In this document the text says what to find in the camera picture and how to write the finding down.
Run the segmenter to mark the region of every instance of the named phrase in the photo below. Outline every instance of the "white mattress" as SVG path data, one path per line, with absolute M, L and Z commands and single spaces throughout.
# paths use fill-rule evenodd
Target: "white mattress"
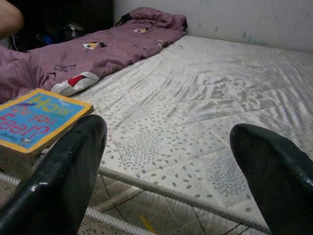
M 229 132 L 256 124 L 312 155 L 312 72 L 313 54 L 184 36 L 76 98 L 108 124 L 101 167 L 262 222 Z

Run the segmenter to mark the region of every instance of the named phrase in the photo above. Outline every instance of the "wall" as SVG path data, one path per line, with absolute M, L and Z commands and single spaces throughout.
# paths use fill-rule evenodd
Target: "wall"
M 313 52 L 313 0 L 114 0 L 115 21 L 140 7 L 184 14 L 188 34 Z

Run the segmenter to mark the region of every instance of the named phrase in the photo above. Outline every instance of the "purple sleeping bag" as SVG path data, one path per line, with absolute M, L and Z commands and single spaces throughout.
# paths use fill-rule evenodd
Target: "purple sleeping bag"
M 0 47 L 0 103 L 35 88 L 65 96 L 157 54 L 184 35 L 186 18 L 141 7 L 117 27 L 28 53 Z

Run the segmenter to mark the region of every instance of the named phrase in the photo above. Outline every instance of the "yellow book border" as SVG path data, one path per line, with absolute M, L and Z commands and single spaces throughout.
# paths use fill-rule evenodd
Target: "yellow book border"
M 27 149 L 24 147 L 19 146 L 18 144 L 15 143 L 11 143 L 8 141 L 4 141 L 4 140 L 0 140 L 0 145 L 10 148 L 14 151 L 18 151 L 24 154 L 31 154 L 33 152 L 35 152 L 37 149 L 39 149 L 41 146 L 45 145 L 46 143 L 48 143 L 49 141 L 51 141 L 54 137 L 56 137 L 58 134 L 62 133 L 65 129 L 67 129 L 69 126 L 71 126 L 78 118 L 80 118 L 81 116 L 83 116 L 84 114 L 86 114 L 88 111 L 92 110 L 92 105 L 88 104 L 88 103 L 84 103 L 81 102 L 79 100 L 74 100 L 72 98 L 68 98 L 65 96 L 62 96 L 60 94 L 56 94 L 56 93 L 52 93 L 52 92 L 48 92 L 46 90 L 43 89 L 35 89 L 25 95 L 22 95 L 14 100 L 8 101 L 7 103 L 4 103 L 2 105 L 0 105 L 0 111 L 6 108 L 9 108 L 13 105 L 16 105 L 20 102 L 23 102 L 37 94 L 46 94 L 64 101 L 67 101 L 69 103 L 72 104 L 77 104 L 77 105 L 81 105 L 84 106 L 84 108 L 78 112 L 76 115 L 74 115 L 71 119 L 69 119 L 66 123 L 64 123 L 62 126 L 60 126 L 58 129 L 54 130 L 53 132 L 51 132 L 49 135 L 41 138 L 35 145 L 33 145 L 31 148 Z

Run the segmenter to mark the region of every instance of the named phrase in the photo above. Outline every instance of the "book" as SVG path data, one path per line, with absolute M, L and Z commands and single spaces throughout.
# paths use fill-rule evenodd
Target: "book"
M 35 89 L 0 105 L 0 148 L 35 156 L 93 106 Z

